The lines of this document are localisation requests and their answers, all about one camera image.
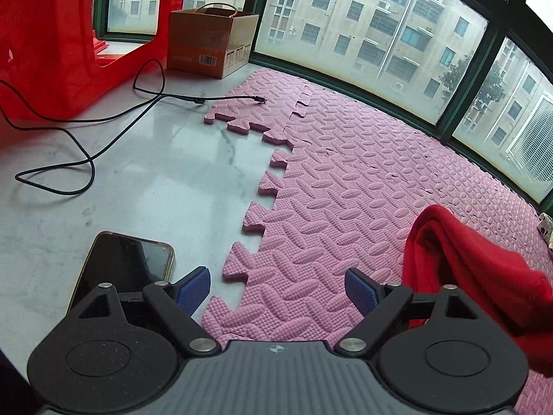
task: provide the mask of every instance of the textured mat surface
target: textured mat surface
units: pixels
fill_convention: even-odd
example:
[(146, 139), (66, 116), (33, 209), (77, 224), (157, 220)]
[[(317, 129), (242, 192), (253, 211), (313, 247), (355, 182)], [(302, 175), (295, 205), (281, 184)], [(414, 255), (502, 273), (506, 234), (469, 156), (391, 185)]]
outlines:
[[(361, 319), (344, 292), (344, 274), (358, 267), (383, 283), (400, 280), (405, 239), (430, 204), (449, 208), (498, 245), (519, 252), (553, 279), (553, 265), (536, 230), (537, 214), (488, 173), (400, 120), (284, 73), (262, 69), (230, 94), (259, 94), (215, 104), (205, 117), (241, 134), (287, 144), (266, 172), (243, 229), (259, 232), (259, 251), (235, 243), (225, 279), (246, 282), (237, 310), (214, 297), (203, 325), (230, 339), (314, 340), (333, 345)], [(521, 415), (553, 413), (553, 380), (532, 373), (519, 399)]]

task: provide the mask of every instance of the barcode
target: barcode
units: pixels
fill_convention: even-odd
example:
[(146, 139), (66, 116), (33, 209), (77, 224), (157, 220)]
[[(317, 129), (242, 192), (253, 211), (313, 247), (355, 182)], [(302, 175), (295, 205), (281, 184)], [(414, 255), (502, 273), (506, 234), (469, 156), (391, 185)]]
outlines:
[(215, 56), (200, 55), (200, 63), (204, 65), (215, 66), (217, 58)]

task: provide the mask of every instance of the metal screw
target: metal screw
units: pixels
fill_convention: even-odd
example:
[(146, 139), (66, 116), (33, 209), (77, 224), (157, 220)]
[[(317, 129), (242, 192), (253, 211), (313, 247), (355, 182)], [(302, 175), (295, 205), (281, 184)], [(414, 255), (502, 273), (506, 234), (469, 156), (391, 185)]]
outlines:
[(215, 349), (217, 343), (215, 340), (206, 339), (200, 337), (199, 339), (194, 339), (190, 342), (190, 348), (197, 352), (209, 352)]
[(339, 344), (340, 348), (349, 352), (363, 351), (367, 347), (367, 344), (363, 340), (356, 339), (355, 337), (343, 339)]

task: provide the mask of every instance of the cardboard box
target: cardboard box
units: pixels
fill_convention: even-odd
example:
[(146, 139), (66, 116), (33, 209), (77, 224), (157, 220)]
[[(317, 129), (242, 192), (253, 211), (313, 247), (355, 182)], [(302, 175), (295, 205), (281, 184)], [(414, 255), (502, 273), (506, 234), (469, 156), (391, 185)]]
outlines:
[(224, 78), (250, 59), (258, 15), (220, 8), (171, 12), (167, 68)]

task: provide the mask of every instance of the red fabric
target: red fabric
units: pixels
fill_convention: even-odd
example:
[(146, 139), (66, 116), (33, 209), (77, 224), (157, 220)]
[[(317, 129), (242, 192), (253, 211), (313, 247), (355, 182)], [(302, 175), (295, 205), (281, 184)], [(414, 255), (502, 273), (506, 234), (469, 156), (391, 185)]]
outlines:
[(457, 284), (524, 350), (530, 367), (553, 376), (553, 290), (518, 253), (463, 225), (446, 208), (429, 206), (405, 244), (403, 283), (418, 293)]

